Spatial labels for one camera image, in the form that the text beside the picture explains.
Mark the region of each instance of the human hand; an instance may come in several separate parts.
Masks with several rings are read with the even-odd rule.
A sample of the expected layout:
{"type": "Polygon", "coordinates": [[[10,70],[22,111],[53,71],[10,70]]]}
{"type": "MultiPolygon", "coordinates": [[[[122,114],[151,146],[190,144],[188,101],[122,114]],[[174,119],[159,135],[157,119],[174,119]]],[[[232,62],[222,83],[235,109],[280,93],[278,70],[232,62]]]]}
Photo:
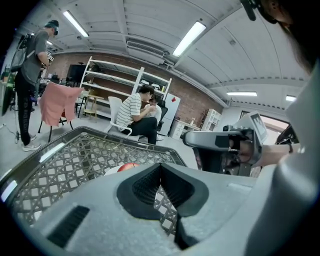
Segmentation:
{"type": "Polygon", "coordinates": [[[157,109],[156,106],[151,106],[151,105],[150,105],[150,106],[147,107],[146,110],[147,110],[148,112],[153,112],[153,111],[156,111],[156,109],[157,109]]]}
{"type": "MultiPolygon", "coordinates": [[[[229,145],[230,148],[232,148],[234,146],[234,141],[230,139],[229,145]]],[[[238,154],[238,158],[240,159],[241,163],[248,162],[254,153],[252,142],[250,140],[241,140],[239,151],[240,153],[238,154]]]]}

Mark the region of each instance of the door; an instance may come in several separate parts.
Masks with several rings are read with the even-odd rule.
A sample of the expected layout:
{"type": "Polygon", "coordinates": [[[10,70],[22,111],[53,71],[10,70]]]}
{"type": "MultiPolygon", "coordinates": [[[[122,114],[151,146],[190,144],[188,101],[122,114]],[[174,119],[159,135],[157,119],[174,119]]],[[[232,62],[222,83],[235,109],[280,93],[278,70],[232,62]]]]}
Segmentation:
{"type": "Polygon", "coordinates": [[[165,106],[168,108],[168,112],[164,115],[164,118],[173,120],[175,118],[175,115],[177,113],[179,104],[180,104],[180,98],[177,96],[174,96],[170,93],[167,94],[165,98],[165,106]]]}

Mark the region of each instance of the sneaker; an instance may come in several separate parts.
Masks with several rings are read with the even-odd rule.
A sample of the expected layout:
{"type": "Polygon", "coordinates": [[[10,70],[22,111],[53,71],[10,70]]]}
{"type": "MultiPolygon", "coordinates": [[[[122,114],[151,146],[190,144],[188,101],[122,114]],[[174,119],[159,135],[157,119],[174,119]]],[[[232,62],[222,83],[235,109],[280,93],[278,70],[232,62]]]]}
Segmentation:
{"type": "Polygon", "coordinates": [[[37,150],[41,147],[41,144],[34,144],[33,142],[30,142],[28,145],[23,145],[22,146],[22,150],[25,151],[25,152],[28,152],[28,151],[34,151],[34,150],[37,150]]]}
{"type": "Polygon", "coordinates": [[[30,136],[30,141],[31,142],[34,141],[36,139],[36,137],[37,137],[37,135],[31,135],[30,133],[29,133],[29,136],[30,136]]]}
{"type": "Polygon", "coordinates": [[[164,138],[165,138],[164,136],[161,136],[161,135],[159,135],[159,134],[156,135],[156,141],[157,141],[157,142],[163,141],[164,138]]]}

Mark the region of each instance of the black pants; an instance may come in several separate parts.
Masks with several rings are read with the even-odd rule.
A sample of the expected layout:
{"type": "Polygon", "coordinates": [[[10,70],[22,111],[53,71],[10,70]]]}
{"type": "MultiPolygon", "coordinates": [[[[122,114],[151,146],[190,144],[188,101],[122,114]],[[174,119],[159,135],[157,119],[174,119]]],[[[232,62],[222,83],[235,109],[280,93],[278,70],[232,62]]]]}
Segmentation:
{"type": "Polygon", "coordinates": [[[31,95],[34,92],[34,86],[25,80],[21,71],[17,73],[14,84],[18,97],[18,120],[21,140],[26,146],[30,143],[29,120],[32,109],[31,95]]]}
{"type": "MultiPolygon", "coordinates": [[[[142,118],[139,122],[133,122],[128,126],[132,129],[131,136],[144,135],[148,138],[149,144],[157,142],[157,119],[155,117],[142,118]]],[[[128,135],[129,130],[123,130],[122,133],[128,135]]]]}

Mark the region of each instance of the pink cloth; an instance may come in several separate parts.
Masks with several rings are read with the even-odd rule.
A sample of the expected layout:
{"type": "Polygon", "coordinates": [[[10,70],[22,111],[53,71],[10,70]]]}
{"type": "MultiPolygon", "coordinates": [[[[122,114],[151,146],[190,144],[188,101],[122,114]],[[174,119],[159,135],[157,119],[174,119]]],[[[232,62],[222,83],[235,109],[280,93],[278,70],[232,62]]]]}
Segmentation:
{"type": "Polygon", "coordinates": [[[67,122],[75,119],[75,103],[83,90],[49,82],[38,101],[41,120],[49,126],[58,126],[63,111],[67,122]]]}

